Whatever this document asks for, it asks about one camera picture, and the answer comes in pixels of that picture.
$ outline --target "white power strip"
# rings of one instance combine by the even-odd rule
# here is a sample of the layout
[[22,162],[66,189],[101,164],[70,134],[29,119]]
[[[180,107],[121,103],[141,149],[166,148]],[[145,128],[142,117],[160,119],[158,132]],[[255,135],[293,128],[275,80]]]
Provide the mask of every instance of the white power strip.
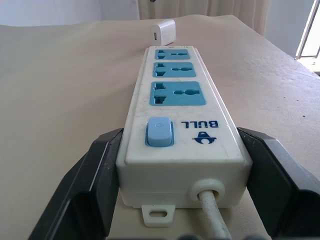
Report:
[[124,204],[142,208],[149,227],[169,226],[175,208],[200,208],[205,190],[228,208],[241,199],[251,165],[197,49],[147,48],[116,160]]

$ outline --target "curtain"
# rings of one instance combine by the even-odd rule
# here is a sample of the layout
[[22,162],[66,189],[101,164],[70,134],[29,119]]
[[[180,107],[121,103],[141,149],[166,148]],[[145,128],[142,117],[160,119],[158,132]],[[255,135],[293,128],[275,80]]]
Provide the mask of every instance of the curtain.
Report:
[[138,0],[140,19],[172,19],[192,14],[234,15],[264,35],[271,0]]

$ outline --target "switch button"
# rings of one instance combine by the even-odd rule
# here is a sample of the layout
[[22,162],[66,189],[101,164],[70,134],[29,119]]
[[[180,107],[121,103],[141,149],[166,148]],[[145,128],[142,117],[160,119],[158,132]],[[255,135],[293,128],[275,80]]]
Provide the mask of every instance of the switch button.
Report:
[[172,144],[171,120],[166,116],[151,117],[147,128],[148,144],[152,147],[167,147]]

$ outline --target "power cord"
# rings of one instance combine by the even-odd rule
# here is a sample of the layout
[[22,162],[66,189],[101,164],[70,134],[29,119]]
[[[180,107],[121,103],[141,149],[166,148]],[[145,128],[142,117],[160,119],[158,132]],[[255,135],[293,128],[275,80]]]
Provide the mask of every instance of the power cord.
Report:
[[213,191],[202,191],[199,193],[199,198],[202,202],[202,210],[209,222],[213,236],[215,238],[231,240],[230,232],[220,214]]

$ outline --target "beige tablecloth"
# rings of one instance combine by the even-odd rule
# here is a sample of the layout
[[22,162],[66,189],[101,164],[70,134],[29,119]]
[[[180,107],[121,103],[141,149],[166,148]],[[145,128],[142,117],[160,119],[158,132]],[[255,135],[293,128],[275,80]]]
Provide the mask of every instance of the beige tablecloth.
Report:
[[[27,239],[92,141],[124,126],[156,21],[0,26],[1,240]],[[173,45],[199,50],[236,126],[279,139],[320,178],[319,77],[233,16],[175,21]],[[221,212],[233,239],[267,235],[247,192]],[[178,209],[173,227],[148,228],[118,198],[111,237],[186,233],[208,237],[201,210]]]

